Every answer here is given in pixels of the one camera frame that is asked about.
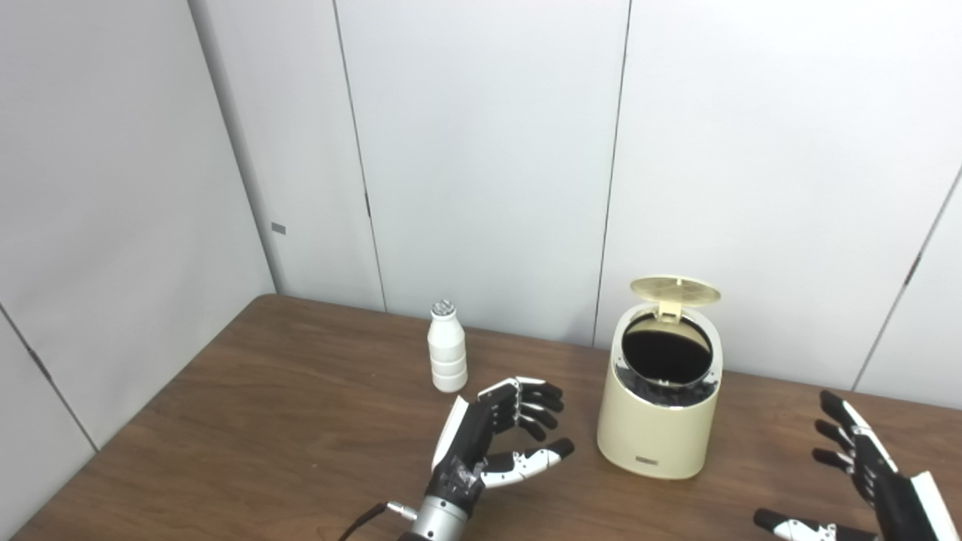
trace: panel seam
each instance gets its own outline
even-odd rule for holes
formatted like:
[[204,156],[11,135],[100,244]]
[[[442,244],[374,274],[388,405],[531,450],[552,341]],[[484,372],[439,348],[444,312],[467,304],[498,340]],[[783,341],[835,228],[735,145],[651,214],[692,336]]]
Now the panel seam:
[[7,309],[4,307],[2,302],[0,302],[0,314],[3,314],[4,319],[7,320],[7,323],[10,324],[10,328],[13,329],[13,334],[16,335],[16,338],[19,339],[20,344],[24,347],[24,349],[27,350],[27,354],[29,354],[30,358],[33,359],[34,364],[37,366],[37,369],[40,370],[40,373],[43,375],[43,378],[47,380],[47,384],[49,384],[50,387],[54,390],[54,393],[57,394],[57,398],[60,399],[60,402],[63,404],[63,407],[66,408],[67,413],[70,414],[70,418],[73,419],[74,424],[77,425],[78,428],[80,428],[80,432],[84,434],[84,438],[87,439],[87,443],[90,444],[90,447],[93,449],[93,452],[100,452],[100,449],[97,447],[97,444],[93,443],[93,438],[90,437],[90,433],[87,432],[87,428],[84,426],[83,423],[80,422],[80,418],[77,417],[77,413],[74,412],[72,407],[70,407],[70,403],[66,401],[66,397],[63,396],[63,393],[61,392],[60,387],[58,387],[57,383],[54,381],[53,375],[51,375],[50,371],[47,370],[47,367],[43,364],[43,361],[40,359],[39,354],[37,354],[37,352],[30,347],[30,344],[27,342],[27,339],[23,336],[23,333],[20,332],[20,328],[16,326],[16,323],[13,322],[13,318],[10,317],[10,313],[7,312]]
[[592,348],[597,348],[598,312],[601,309],[601,283],[604,278],[604,253],[608,243],[608,218],[611,214],[611,188],[615,182],[615,156],[618,153],[618,129],[621,123],[621,95],[624,91],[624,67],[628,60],[628,33],[631,30],[631,6],[628,0],[627,22],[624,26],[624,47],[621,52],[621,77],[618,82],[618,105],[615,108],[615,135],[611,145],[611,168],[608,171],[608,195],[604,209],[604,228],[601,231],[601,261],[598,264],[598,287],[595,296],[595,323],[592,325]]
[[878,344],[882,341],[882,336],[885,334],[886,329],[889,327],[889,323],[892,321],[892,316],[896,313],[896,309],[899,308],[899,303],[901,302],[902,296],[905,295],[905,290],[908,289],[909,283],[912,281],[912,278],[915,277],[915,272],[918,269],[922,258],[924,257],[925,251],[928,249],[928,243],[931,242],[932,236],[935,234],[935,230],[938,228],[939,222],[942,220],[942,216],[946,213],[946,210],[949,207],[949,202],[952,200],[952,196],[955,194],[955,189],[958,188],[959,179],[962,179],[962,166],[960,166],[958,172],[955,173],[955,179],[952,181],[951,187],[949,187],[949,192],[946,193],[946,198],[942,201],[942,206],[939,207],[939,212],[936,213],[935,219],[932,221],[932,225],[928,228],[928,233],[925,235],[925,239],[922,241],[922,246],[919,248],[919,253],[912,261],[912,267],[905,275],[905,280],[902,282],[901,288],[899,289],[899,294],[896,295],[895,301],[892,302],[892,307],[889,308],[889,313],[885,316],[885,321],[882,322],[881,328],[878,329],[878,334],[875,336],[875,340],[872,342],[872,347],[869,348],[869,353],[865,357],[865,362],[862,363],[862,368],[859,369],[854,383],[851,384],[852,392],[857,391],[858,384],[862,382],[862,376],[865,375],[865,371],[869,367],[869,363],[872,361],[873,355],[875,355],[875,350],[878,349]]
[[364,169],[364,154],[361,152],[361,136],[358,133],[358,118],[354,113],[354,93],[351,90],[351,78],[347,71],[347,56],[344,54],[344,39],[341,34],[341,14],[338,12],[338,0],[331,0],[334,7],[334,24],[338,29],[338,46],[341,48],[341,64],[344,68],[344,83],[347,86],[347,103],[351,108],[351,122],[354,124],[354,143],[358,149],[358,164],[361,166],[361,185],[364,187],[365,204],[367,205],[367,222],[370,224],[370,241],[374,246],[374,264],[377,266],[377,280],[381,283],[381,302],[384,311],[388,312],[388,296],[384,291],[384,275],[381,273],[381,256],[377,251],[377,235],[374,233],[374,213],[370,211],[370,196],[367,192],[367,173]]

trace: black robotic finger segment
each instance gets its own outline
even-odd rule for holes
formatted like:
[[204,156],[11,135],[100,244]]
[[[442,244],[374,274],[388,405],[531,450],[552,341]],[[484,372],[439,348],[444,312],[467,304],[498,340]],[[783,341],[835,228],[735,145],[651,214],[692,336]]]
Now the black robotic finger segment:
[[875,444],[875,441],[864,434],[857,435],[853,438],[855,443],[855,455],[858,456],[858,461],[863,464],[865,468],[872,471],[872,475],[879,473],[894,473],[892,466],[889,465],[888,460],[882,455],[882,451]]
[[497,452],[485,457],[484,471],[500,474],[510,472],[515,469],[515,454],[511,451]]
[[502,402],[514,403],[517,400],[517,396],[518,389],[514,385],[502,385],[501,387],[479,395],[478,399],[490,406],[496,406]]
[[561,387],[555,387],[554,385],[551,385],[547,381],[540,385],[533,386],[532,390],[537,391],[542,395],[554,397],[556,399],[560,399],[565,394],[565,392],[561,390]]
[[551,411],[561,413],[565,409],[565,403],[552,395],[543,393],[522,393],[521,401],[540,404]]
[[822,391],[819,393],[819,399],[822,402],[822,411],[841,425],[848,435],[851,435],[851,428],[855,426],[855,420],[848,414],[842,397],[829,391]]
[[497,420],[494,422],[494,433],[500,434],[501,432],[507,430],[508,428],[514,427],[514,425],[515,425],[514,417],[508,417],[505,419]]
[[553,415],[548,413],[546,409],[544,409],[543,407],[540,407],[537,404],[532,405],[532,404],[522,403],[521,415],[530,417],[531,419],[534,419],[535,421],[541,423],[544,426],[547,426],[552,430],[558,427],[558,420],[555,419]]
[[752,520],[757,527],[767,531],[775,531],[776,528],[789,521],[801,522],[809,529],[815,531],[818,531],[819,529],[819,521],[793,518],[788,515],[783,515],[778,511],[772,511],[771,509],[766,509],[764,507],[760,507],[755,511],[755,516],[752,518]]
[[817,462],[821,462],[826,466],[838,468],[846,474],[851,475],[853,472],[853,463],[851,458],[849,458],[847,455],[841,454],[840,452],[829,451],[826,449],[812,449],[812,457],[815,458]]
[[845,450],[845,452],[849,452],[853,449],[851,440],[840,426],[833,425],[832,423],[822,419],[818,419],[815,421],[815,429],[822,436],[839,444],[839,446]]
[[568,438],[561,438],[554,443],[547,444],[544,448],[549,451],[554,451],[558,456],[565,458],[574,452],[574,442]]
[[540,442],[547,438],[547,434],[544,433],[544,429],[541,428],[541,425],[536,423],[533,419],[526,419],[523,416],[518,417],[518,425],[527,430],[528,433],[531,434],[531,437]]

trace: cream-colored trash can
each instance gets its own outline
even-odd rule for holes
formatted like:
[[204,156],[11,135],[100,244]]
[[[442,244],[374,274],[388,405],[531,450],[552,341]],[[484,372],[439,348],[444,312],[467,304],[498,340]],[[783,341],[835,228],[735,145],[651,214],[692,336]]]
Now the cream-colored trash can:
[[682,479],[701,471],[722,384],[722,341],[691,306],[721,298],[680,276],[631,283],[648,303],[615,327],[598,447],[615,465],[649,477]]

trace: plastic bottle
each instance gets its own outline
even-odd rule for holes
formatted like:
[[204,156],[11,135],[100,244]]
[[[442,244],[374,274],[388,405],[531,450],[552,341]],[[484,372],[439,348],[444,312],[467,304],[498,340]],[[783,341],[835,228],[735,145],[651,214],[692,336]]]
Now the plastic bottle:
[[431,308],[427,347],[434,386],[444,393],[460,391],[468,383],[468,355],[465,329],[458,322],[457,308],[450,300],[439,300]]

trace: wooden table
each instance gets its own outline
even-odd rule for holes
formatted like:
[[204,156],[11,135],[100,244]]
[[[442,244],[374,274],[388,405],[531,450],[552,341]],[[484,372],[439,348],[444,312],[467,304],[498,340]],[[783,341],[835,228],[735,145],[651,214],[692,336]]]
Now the wooden table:
[[[15,537],[312,541],[375,502],[417,506],[453,400],[430,382],[428,321],[282,296],[251,303]],[[697,477],[637,477],[595,445],[607,352],[468,331],[463,394],[516,374],[565,390],[576,452],[486,491],[466,541],[772,540],[755,507],[877,530],[848,479],[815,463],[816,387],[726,373]],[[962,520],[962,412],[842,393],[908,473],[929,469]],[[494,451],[531,444],[520,430]],[[386,514],[353,539],[393,541]]]

